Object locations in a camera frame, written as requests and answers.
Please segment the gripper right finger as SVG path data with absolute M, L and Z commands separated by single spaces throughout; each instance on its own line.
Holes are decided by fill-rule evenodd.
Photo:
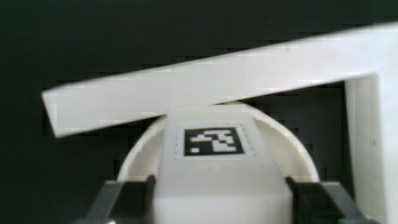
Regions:
M 337 182 L 297 182 L 286 178 L 293 193 L 293 224 L 380 224 L 359 210 Z

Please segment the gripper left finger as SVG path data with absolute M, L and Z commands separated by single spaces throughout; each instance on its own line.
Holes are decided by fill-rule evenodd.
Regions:
M 87 215 L 73 224 L 151 224 L 151 202 L 156 178 L 106 181 Z

